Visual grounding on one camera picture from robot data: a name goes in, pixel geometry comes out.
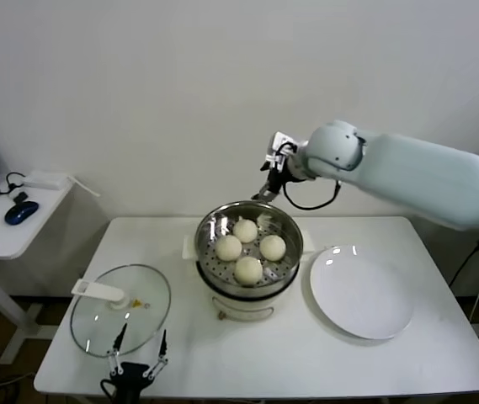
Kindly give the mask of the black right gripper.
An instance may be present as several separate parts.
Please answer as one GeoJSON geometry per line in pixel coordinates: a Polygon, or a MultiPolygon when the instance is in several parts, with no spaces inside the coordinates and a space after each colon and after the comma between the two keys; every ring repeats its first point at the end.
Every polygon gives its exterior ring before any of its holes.
{"type": "Polygon", "coordinates": [[[289,170],[283,168],[270,168],[264,190],[261,189],[258,193],[251,197],[251,200],[264,200],[267,203],[272,203],[279,196],[280,190],[289,181],[289,170]]]}

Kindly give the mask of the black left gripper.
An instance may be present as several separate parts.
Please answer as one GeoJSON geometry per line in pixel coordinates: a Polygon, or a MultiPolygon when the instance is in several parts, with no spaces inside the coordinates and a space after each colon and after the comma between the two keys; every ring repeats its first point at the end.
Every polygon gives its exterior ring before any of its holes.
{"type": "Polygon", "coordinates": [[[120,348],[126,328],[127,324],[125,323],[115,338],[112,349],[107,352],[110,382],[115,388],[112,395],[114,404],[137,404],[141,399],[141,392],[153,384],[151,377],[157,377],[168,365],[167,330],[162,332],[157,362],[152,367],[147,364],[121,363],[119,360],[120,348]]]}

